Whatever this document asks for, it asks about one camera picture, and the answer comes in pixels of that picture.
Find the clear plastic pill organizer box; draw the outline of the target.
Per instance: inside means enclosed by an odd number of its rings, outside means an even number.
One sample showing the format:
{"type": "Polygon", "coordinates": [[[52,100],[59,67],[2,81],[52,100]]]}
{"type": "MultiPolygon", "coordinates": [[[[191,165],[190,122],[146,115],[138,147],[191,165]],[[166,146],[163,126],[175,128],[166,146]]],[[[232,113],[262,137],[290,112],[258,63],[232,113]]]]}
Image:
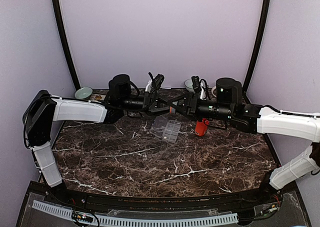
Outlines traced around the clear plastic pill organizer box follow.
{"type": "Polygon", "coordinates": [[[180,133],[182,123],[176,120],[169,120],[163,116],[157,116],[150,128],[150,133],[169,143],[175,143],[180,133]]]}

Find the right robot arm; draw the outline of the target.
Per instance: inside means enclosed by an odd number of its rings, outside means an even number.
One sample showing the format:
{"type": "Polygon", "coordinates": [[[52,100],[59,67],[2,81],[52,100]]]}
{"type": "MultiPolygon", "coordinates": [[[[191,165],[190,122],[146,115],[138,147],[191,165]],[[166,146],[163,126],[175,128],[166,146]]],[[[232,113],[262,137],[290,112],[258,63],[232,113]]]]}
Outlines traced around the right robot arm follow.
{"type": "Polygon", "coordinates": [[[311,141],[297,157],[267,172],[255,200],[266,204],[275,192],[305,174],[320,168],[320,115],[278,110],[270,105],[243,104],[242,84],[229,77],[216,81],[216,100],[187,93],[168,101],[179,114],[193,120],[220,120],[249,134],[279,134],[311,141]]]}

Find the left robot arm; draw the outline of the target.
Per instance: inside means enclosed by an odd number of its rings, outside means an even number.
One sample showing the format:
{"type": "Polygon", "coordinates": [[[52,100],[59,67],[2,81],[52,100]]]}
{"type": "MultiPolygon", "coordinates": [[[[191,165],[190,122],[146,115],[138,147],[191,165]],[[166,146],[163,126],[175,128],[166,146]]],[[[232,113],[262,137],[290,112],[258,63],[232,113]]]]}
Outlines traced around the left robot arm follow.
{"type": "Polygon", "coordinates": [[[127,74],[116,75],[109,82],[109,91],[103,101],[78,100],[60,97],[41,90],[32,100],[22,117],[23,141],[32,151],[36,167],[51,190],[51,197],[60,205],[67,205],[70,193],[62,186],[51,145],[52,123],[83,121],[114,124],[129,113],[159,116],[169,112],[168,102],[160,97],[159,90],[165,77],[151,76],[143,93],[132,94],[136,85],[127,74]]]}

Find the red pill bottle grey cap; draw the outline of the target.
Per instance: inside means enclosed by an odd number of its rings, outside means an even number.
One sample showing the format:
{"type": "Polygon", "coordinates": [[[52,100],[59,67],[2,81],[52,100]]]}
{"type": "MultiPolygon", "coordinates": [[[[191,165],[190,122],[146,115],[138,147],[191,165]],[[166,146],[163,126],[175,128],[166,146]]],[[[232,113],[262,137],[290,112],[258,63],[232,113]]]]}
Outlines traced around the red pill bottle grey cap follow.
{"type": "Polygon", "coordinates": [[[209,121],[206,118],[203,118],[201,121],[196,122],[195,134],[199,137],[202,137],[206,134],[208,129],[209,121]]]}

